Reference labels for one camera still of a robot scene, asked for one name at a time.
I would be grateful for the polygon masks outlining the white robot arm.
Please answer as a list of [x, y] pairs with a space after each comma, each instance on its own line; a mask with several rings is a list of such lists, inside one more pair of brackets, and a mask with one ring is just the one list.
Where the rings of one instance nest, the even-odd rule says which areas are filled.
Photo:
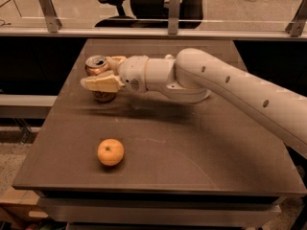
[[307, 98], [202, 50], [187, 48], [164, 58], [94, 56], [87, 62], [101, 71], [81, 79], [89, 91], [156, 91], [191, 104], [214, 92], [307, 156]]

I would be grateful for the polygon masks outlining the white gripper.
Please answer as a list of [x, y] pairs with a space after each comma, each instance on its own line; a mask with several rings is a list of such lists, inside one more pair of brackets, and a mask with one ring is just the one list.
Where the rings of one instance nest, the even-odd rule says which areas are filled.
[[[107, 93], [117, 93], [122, 87], [129, 92], [146, 92], [145, 68], [148, 60], [146, 56], [107, 57], [107, 69], [110, 71], [83, 78], [81, 85], [89, 91]], [[114, 73], [118, 68], [120, 77]]]

